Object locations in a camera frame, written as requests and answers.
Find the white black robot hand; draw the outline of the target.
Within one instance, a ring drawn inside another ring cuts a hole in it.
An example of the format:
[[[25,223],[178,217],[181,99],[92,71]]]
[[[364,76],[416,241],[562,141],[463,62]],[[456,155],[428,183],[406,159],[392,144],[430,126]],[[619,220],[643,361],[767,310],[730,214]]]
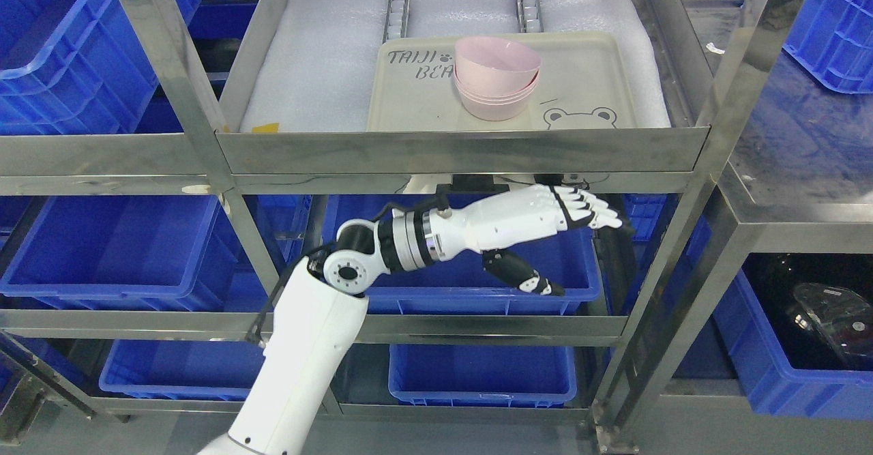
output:
[[[586,190],[534,184],[474,201],[461,209],[431,209],[421,216],[424,243],[433,261],[462,251],[482,256],[483,268],[524,293],[564,296],[565,289],[540,274],[510,247],[587,227],[619,229],[623,220]]]

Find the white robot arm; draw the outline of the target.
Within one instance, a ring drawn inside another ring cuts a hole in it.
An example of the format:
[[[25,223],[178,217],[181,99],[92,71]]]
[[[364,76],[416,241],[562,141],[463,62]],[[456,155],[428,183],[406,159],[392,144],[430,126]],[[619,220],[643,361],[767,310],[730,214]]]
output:
[[[579,201],[562,201],[558,191],[556,200],[549,191],[545,200],[534,198],[533,203],[522,205],[521,218],[533,216],[534,232],[520,235],[533,239],[550,237],[558,231],[580,227],[583,224],[597,229],[603,226],[618,228],[617,216],[599,201],[587,194]],[[453,209],[450,216],[437,215],[447,222],[440,224],[430,217],[430,229],[445,233],[436,237],[436,253],[442,260],[450,260],[462,250],[480,251],[478,228],[483,216],[480,201],[466,209]],[[495,227],[499,244],[505,241],[500,234],[501,222]],[[197,454],[300,454],[314,423],[325,390],[334,372],[357,337],[365,315],[368,298],[358,297],[321,283],[309,274],[305,263],[300,263],[289,280],[292,291],[284,291],[278,300],[273,318],[271,340],[265,347],[265,362],[230,430],[216,437]]]

